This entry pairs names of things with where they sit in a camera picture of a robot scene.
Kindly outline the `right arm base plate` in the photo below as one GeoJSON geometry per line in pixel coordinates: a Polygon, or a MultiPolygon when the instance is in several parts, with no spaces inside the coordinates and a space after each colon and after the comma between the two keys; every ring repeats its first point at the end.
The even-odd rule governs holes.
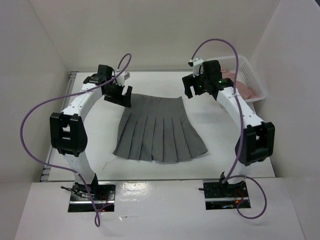
{"type": "Polygon", "coordinates": [[[222,184],[221,180],[204,180],[198,189],[204,194],[206,210],[250,209],[247,185],[244,181],[231,185],[222,184]]]}

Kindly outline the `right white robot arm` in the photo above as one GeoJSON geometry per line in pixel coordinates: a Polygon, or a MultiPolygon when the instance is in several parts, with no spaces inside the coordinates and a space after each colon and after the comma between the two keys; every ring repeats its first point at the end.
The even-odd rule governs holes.
{"type": "Polygon", "coordinates": [[[204,93],[211,95],[240,130],[235,146],[235,162],[219,179],[219,192],[225,197],[231,197],[243,186],[244,176],[250,172],[251,166],[273,154],[275,126],[252,111],[235,87],[235,81],[223,76],[218,60],[194,58],[188,65],[192,73],[182,78],[185,95],[189,99],[204,93]]]}

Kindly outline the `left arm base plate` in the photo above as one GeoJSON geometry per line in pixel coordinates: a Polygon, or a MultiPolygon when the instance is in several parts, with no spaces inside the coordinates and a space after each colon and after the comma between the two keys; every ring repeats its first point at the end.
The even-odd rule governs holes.
{"type": "MultiPolygon", "coordinates": [[[[80,190],[74,184],[72,187],[60,187],[63,190],[70,192],[70,199],[68,205],[69,213],[86,213],[94,212],[92,202],[88,192],[80,190]]],[[[101,212],[113,212],[115,209],[116,185],[113,183],[99,182],[97,192],[91,193],[95,207],[101,212]]]]}

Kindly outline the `grey pleated skirt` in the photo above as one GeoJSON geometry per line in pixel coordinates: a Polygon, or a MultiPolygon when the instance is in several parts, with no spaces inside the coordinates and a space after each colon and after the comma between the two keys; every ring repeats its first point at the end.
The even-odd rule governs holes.
{"type": "Polygon", "coordinates": [[[182,97],[131,96],[118,125],[113,154],[161,164],[190,161],[208,151],[190,123],[182,97]]]}

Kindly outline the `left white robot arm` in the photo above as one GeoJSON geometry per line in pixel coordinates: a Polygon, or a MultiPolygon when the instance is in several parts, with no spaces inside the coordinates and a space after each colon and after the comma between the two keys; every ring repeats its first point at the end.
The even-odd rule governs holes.
{"type": "Polygon", "coordinates": [[[63,155],[70,169],[74,170],[74,186],[71,191],[83,198],[93,200],[100,194],[98,177],[90,167],[85,149],[88,136],[84,121],[95,105],[104,100],[123,107],[131,107],[132,87],[124,92],[129,72],[99,65],[97,73],[88,76],[80,94],[61,112],[49,118],[51,146],[63,155]]]}

